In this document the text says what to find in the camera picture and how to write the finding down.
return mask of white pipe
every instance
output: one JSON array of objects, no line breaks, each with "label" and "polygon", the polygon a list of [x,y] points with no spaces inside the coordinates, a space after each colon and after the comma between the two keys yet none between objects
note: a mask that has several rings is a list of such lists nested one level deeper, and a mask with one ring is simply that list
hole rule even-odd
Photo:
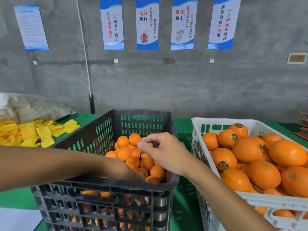
[{"label": "white pipe", "polygon": [[79,17],[79,23],[80,23],[80,30],[81,30],[81,36],[82,36],[82,42],[83,42],[84,57],[85,57],[85,60],[86,60],[87,76],[88,76],[88,83],[89,83],[89,92],[90,92],[90,96],[91,96],[92,93],[91,93],[91,86],[90,86],[90,76],[89,76],[89,68],[88,68],[88,59],[87,59],[86,45],[85,45],[85,43],[84,43],[84,37],[83,37],[83,31],[82,31],[82,23],[81,23],[81,17],[80,17],[80,12],[79,12],[78,0],[76,0],[76,4],[77,4],[78,17]]}]

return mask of blue and white poster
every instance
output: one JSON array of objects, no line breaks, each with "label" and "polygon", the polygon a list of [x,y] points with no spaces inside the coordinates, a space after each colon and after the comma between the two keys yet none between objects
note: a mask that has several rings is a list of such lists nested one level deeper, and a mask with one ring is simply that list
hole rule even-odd
[{"label": "blue and white poster", "polygon": [[41,13],[37,4],[16,5],[14,11],[27,51],[49,50]]},{"label": "blue and white poster", "polygon": [[232,49],[241,0],[214,0],[208,49]]},{"label": "blue and white poster", "polygon": [[159,0],[136,0],[137,50],[158,50]]},{"label": "blue and white poster", "polygon": [[121,0],[99,0],[105,50],[124,50]]},{"label": "blue and white poster", "polygon": [[171,49],[193,49],[198,0],[173,0]]}]

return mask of wall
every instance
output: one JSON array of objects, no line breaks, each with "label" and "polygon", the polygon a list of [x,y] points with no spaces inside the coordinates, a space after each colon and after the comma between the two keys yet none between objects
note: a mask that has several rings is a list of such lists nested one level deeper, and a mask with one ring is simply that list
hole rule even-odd
[{"label": "wall", "polygon": [[[24,3],[39,5],[49,51],[24,50],[13,11]],[[170,50],[172,0],[160,0],[158,51],[137,51],[135,0],[122,0],[124,51],[104,50],[99,0],[79,5],[97,113],[148,108],[290,122],[307,109],[308,64],[286,60],[289,52],[307,52],[308,0],[242,0],[232,50],[207,50],[213,0],[198,1],[194,50]],[[0,0],[0,8],[0,91],[89,112],[75,0]]]}]

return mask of person's right hand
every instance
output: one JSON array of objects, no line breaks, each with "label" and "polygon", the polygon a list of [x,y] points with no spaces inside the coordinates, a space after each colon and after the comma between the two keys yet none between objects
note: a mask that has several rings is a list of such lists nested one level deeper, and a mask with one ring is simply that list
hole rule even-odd
[{"label": "person's right hand", "polygon": [[182,176],[189,170],[190,163],[196,160],[185,145],[168,132],[143,137],[137,147],[140,153],[146,152],[161,167]]}]

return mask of green tablecloth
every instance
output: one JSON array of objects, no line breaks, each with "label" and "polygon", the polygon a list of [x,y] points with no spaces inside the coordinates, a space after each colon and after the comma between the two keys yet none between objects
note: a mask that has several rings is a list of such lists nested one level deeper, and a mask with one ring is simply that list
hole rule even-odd
[{"label": "green tablecloth", "polygon": [[[98,115],[95,114],[74,114],[64,118],[59,123],[65,123],[70,119],[74,119],[78,124],[85,125]],[[297,124],[282,124],[272,121],[264,121],[276,131],[298,142],[308,148],[308,141],[293,134],[293,131],[299,129]],[[175,119],[174,125],[177,127],[178,139],[182,141],[188,150],[191,150],[191,140],[193,125],[190,119]],[[18,189],[0,193],[0,207],[18,208],[18,209],[37,209],[30,188]],[[46,231],[46,225],[42,222],[35,231]],[[171,231],[194,230],[202,231],[202,220],[200,216],[199,204],[195,187],[186,178],[180,177],[179,184],[174,190],[174,204],[171,217]]]}]

